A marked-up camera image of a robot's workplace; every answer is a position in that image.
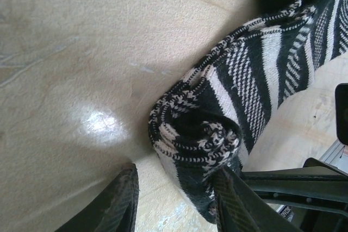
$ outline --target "floor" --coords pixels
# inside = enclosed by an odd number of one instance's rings
[[[54,231],[135,162],[137,231],[215,231],[182,200],[147,138],[152,104],[254,0],[0,0],[0,230]],[[258,141],[247,170],[301,166],[335,141],[334,88],[317,72]]]

